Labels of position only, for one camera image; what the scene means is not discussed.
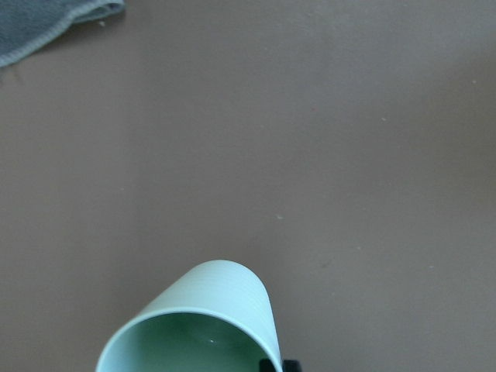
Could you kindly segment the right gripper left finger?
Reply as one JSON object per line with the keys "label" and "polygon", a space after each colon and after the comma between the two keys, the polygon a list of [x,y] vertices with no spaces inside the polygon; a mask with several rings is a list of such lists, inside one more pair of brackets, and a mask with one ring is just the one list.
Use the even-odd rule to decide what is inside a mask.
{"label": "right gripper left finger", "polygon": [[274,372],[274,366],[268,359],[262,359],[259,362],[259,372]]}

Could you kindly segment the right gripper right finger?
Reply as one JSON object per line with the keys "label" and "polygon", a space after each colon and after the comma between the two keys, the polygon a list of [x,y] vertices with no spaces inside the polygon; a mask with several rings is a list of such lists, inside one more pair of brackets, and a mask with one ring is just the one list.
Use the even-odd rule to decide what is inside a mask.
{"label": "right gripper right finger", "polygon": [[302,372],[302,366],[299,360],[284,360],[284,372]]}

